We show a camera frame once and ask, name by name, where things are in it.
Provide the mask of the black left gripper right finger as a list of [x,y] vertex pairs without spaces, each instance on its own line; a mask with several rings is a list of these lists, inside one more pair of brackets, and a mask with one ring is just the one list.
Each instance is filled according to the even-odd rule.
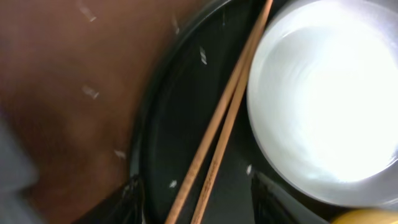
[[260,172],[252,177],[251,195],[256,224],[328,224]]

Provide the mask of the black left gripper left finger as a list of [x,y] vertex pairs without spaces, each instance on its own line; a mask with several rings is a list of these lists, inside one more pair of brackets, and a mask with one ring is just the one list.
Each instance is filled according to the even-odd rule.
[[142,179],[134,175],[73,224],[142,224],[143,205]]

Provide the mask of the wooden chopstick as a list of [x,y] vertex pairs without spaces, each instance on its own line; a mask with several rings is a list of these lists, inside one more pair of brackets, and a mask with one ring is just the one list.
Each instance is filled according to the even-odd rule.
[[231,104],[229,106],[228,114],[224,121],[223,129],[221,130],[220,138],[218,140],[215,153],[213,155],[209,171],[206,176],[205,183],[203,184],[200,197],[195,207],[192,216],[191,224],[200,224],[205,213],[206,205],[208,203],[211,191],[215,184],[216,176],[219,171],[221,162],[223,160],[224,152],[231,135],[234,122],[245,93],[246,85],[248,82],[248,70],[250,67],[251,57],[248,56],[243,62],[243,70],[241,72],[237,87],[235,89]]
[[213,116],[205,131],[205,134],[201,140],[197,152],[180,186],[180,190],[178,191],[178,194],[174,200],[174,203],[172,204],[169,214],[167,215],[165,224],[176,223],[176,221],[178,220],[180,212],[182,211],[184,203],[200,171],[201,165],[203,164],[203,161],[208,153],[209,147],[218,130],[221,120],[223,119],[224,115],[228,114],[229,106],[231,104],[241,72],[243,70],[243,62],[247,59],[248,56],[250,56],[252,60],[252,56],[254,55],[255,49],[257,47],[259,39],[261,38],[265,24],[267,22],[271,6],[272,6],[272,1],[266,1],[261,13],[257,18],[254,27],[252,28],[249,38],[245,43],[243,51],[239,56],[236,66],[217,104],[215,112],[213,113]]

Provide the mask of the yellow plastic bowl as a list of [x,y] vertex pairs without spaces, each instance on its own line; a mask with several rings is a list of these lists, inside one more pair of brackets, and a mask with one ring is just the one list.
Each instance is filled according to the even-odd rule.
[[397,224],[397,212],[388,210],[355,210],[348,212],[334,221],[332,224]]

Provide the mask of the grey round plate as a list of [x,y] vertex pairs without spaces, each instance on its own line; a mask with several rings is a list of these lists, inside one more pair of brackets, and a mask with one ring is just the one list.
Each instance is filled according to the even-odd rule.
[[291,1],[271,21],[247,93],[264,157],[295,189],[397,209],[397,2]]

